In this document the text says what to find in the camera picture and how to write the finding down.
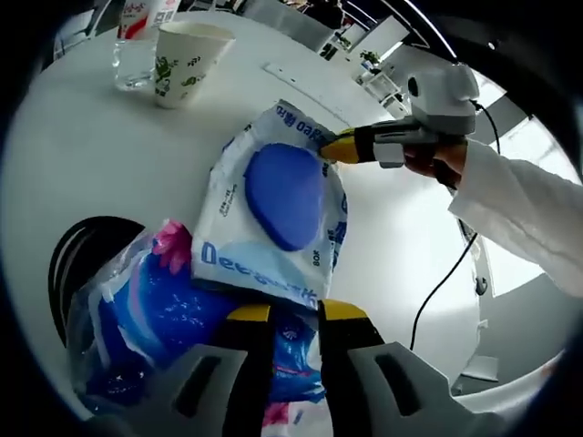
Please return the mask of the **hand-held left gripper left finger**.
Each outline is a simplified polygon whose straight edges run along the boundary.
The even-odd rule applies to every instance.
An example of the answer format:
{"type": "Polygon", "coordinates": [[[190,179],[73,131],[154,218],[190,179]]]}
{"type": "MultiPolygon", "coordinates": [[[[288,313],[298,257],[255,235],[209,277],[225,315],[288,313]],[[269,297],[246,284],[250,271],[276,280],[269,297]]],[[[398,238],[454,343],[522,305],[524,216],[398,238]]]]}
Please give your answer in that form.
{"type": "Polygon", "coordinates": [[[271,306],[234,310],[210,344],[184,358],[186,374],[172,400],[178,436],[259,436],[271,388],[271,306]]]}

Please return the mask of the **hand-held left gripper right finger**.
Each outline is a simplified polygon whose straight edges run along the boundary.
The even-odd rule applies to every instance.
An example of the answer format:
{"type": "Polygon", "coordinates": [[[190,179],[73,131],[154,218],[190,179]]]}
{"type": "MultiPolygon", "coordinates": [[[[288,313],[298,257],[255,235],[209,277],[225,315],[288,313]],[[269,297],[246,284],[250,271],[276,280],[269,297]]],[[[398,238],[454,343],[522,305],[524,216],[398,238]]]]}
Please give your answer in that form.
{"type": "Polygon", "coordinates": [[[318,309],[322,383],[335,436],[454,436],[458,404],[447,378],[366,313],[338,300],[318,309]]]}

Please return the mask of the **person's right hand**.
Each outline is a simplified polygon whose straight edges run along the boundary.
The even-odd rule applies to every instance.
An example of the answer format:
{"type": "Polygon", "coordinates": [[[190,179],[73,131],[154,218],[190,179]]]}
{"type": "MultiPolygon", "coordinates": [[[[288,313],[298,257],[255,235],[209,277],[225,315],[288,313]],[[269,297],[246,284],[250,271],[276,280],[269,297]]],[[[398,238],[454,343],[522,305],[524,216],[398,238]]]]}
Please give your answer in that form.
{"type": "Polygon", "coordinates": [[[413,172],[457,190],[465,168],[468,142],[404,146],[404,164],[413,172]]]}

